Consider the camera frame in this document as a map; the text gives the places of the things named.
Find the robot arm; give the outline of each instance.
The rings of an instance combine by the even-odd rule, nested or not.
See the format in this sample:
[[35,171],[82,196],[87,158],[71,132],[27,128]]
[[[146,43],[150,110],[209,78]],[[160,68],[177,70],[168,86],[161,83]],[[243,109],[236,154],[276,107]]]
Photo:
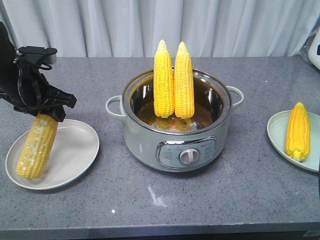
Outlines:
[[74,108],[77,99],[48,83],[39,69],[50,70],[57,50],[50,47],[23,46],[16,52],[5,25],[0,22],[0,98],[14,110],[36,116],[49,115],[63,122],[63,105]]

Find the pot rim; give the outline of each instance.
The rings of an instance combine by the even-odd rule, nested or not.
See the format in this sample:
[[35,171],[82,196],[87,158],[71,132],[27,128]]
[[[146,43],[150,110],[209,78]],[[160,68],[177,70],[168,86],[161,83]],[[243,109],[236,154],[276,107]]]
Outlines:
[[131,118],[134,122],[136,122],[139,126],[149,130],[149,131],[152,131],[152,132],[156,132],[156,133],[160,133],[160,134],[165,134],[165,135],[175,135],[175,136],[190,136],[190,135],[197,135],[197,134],[201,134],[201,133],[204,133],[204,132],[207,132],[209,130],[212,130],[212,129],[215,129],[217,127],[219,127],[220,125],[222,125],[228,118],[229,118],[229,115],[231,114],[231,110],[232,110],[232,98],[231,98],[231,94],[227,88],[226,85],[224,85],[220,80],[218,80],[217,78],[213,77],[212,75],[206,73],[206,72],[203,72],[203,71],[200,71],[200,70],[197,70],[197,69],[193,69],[193,75],[197,76],[197,75],[201,75],[201,76],[204,76],[206,77],[207,79],[210,79],[216,83],[218,83],[218,85],[224,90],[224,94],[223,92],[221,92],[221,94],[225,97],[227,97],[228,101],[228,105],[225,105],[225,99],[223,99],[223,110],[222,110],[222,114],[221,116],[218,117],[217,120],[215,120],[212,124],[204,127],[204,128],[201,128],[201,129],[198,129],[198,130],[195,130],[195,131],[188,131],[188,132],[172,132],[172,131],[165,131],[165,130],[162,130],[162,129],[158,129],[156,127],[153,127],[153,126],[150,126],[148,124],[146,124],[145,122],[143,122],[142,120],[140,120],[136,114],[133,112],[132,108],[131,108],[131,104],[130,104],[130,101],[131,101],[131,97],[132,97],[132,94],[133,92],[140,86],[139,84],[138,85],[135,85],[137,83],[138,80],[140,80],[141,82],[141,79],[145,78],[145,77],[150,77],[154,74],[154,70],[149,70],[149,71],[146,71],[138,76],[135,76],[134,78],[131,79],[131,81],[125,86],[124,90],[123,90],[123,93],[122,93],[122,106],[123,106],[123,109],[125,111],[125,113],[127,114],[127,116],[129,118]]

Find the white stain on countertop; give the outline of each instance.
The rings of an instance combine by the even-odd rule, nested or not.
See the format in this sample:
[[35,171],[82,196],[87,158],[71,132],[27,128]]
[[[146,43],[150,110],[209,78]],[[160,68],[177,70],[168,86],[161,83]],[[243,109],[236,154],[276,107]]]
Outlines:
[[162,207],[168,207],[168,205],[166,205],[164,203],[164,199],[161,197],[161,196],[157,196],[156,193],[153,191],[152,187],[151,186],[148,186],[148,191],[152,197],[152,203],[154,205],[157,205],[157,206],[162,206]]

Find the pot handle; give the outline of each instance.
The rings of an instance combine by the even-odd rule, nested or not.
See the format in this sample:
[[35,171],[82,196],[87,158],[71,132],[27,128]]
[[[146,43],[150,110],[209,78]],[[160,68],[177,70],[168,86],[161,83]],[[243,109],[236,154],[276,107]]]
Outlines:
[[[119,108],[120,108],[121,114],[114,113],[109,109],[109,105],[114,102],[119,102]],[[122,96],[121,95],[110,97],[105,103],[105,110],[106,110],[107,114],[109,114],[114,119],[119,120],[123,124],[126,122],[126,115],[125,115],[125,111],[122,107]]]
[[245,99],[245,96],[244,96],[242,91],[240,91],[238,88],[236,88],[234,86],[226,86],[226,88],[229,91],[234,92],[234,93],[238,94],[241,97],[238,102],[232,104],[231,111],[233,112],[236,108],[238,108],[242,104],[242,102]]

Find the white plate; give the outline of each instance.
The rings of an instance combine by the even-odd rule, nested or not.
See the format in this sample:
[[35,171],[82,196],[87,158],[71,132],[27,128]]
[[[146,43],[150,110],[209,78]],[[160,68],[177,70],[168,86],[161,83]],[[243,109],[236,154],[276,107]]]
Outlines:
[[267,124],[269,139],[274,148],[289,162],[299,166],[300,168],[317,173],[319,172],[320,159],[320,116],[308,112],[311,130],[310,155],[303,162],[298,162],[285,153],[290,112],[291,110],[281,111],[276,113],[269,119]]
[[99,150],[99,137],[91,126],[78,120],[65,119],[58,123],[44,174],[29,180],[16,173],[28,132],[14,142],[5,159],[5,170],[9,178],[27,189],[48,190],[72,182],[90,167]]

